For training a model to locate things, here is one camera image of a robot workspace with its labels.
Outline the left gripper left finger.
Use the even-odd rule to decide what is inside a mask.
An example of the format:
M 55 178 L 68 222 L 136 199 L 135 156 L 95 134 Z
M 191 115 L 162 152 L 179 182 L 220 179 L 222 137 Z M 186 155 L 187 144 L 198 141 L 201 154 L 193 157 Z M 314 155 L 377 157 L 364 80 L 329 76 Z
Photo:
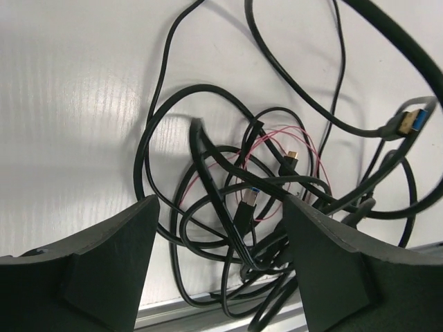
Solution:
M 159 200 L 54 243 L 1 258 L 2 331 L 133 331 Z

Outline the black usb cable blue plug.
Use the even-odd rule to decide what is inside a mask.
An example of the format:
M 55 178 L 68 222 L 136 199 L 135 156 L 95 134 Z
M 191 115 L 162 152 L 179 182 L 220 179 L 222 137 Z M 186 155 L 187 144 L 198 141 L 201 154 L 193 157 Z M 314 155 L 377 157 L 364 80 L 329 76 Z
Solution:
M 276 73 L 313 110 L 336 128 L 364 139 L 378 139 L 374 124 L 390 116 L 395 102 L 429 92 L 442 108 L 442 2 L 336 1 L 344 11 L 337 26 L 350 38 L 351 83 L 367 120 L 358 127 L 328 113 L 278 61 L 260 33 L 254 1 L 245 1 L 248 28 Z

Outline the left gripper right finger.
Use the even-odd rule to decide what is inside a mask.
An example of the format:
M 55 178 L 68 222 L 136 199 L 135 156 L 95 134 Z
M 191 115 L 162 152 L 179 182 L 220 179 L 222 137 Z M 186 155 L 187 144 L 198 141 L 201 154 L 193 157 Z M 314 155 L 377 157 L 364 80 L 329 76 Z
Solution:
M 310 331 L 441 331 L 442 258 L 399 248 L 288 195 L 283 224 Z

